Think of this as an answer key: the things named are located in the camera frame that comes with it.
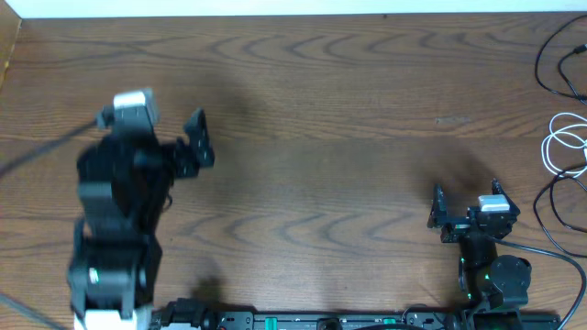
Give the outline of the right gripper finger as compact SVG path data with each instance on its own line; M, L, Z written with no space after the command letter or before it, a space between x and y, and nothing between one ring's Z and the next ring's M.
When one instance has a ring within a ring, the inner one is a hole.
M433 190L431 211L427 220L428 228L439 228L447 223L448 207L442 187L436 184Z
M507 195L507 193L504 191L503 186L496 178L492 179L492 194L502 195L509 204L509 212L514 215L520 215L520 209L517 207L515 202Z

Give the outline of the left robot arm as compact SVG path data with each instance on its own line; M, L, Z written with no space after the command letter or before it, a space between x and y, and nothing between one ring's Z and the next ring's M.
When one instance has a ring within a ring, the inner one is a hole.
M105 107L97 125L111 131L77 160L83 217L74 229L67 273L77 329L145 329L162 249L156 238L170 189L213 166L215 154L198 108L187 139L160 143L144 105Z

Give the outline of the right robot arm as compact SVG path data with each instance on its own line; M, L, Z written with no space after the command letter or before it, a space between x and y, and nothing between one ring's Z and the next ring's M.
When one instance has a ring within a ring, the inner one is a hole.
M447 329L506 330L524 327L519 308L528 303L531 265L524 258L500 255L496 242L511 233L520 215L497 180L492 192L478 197L478 204L464 216L449 214L440 185L433 190L429 228L441 230L443 243L460 248L459 285L469 305L447 316Z

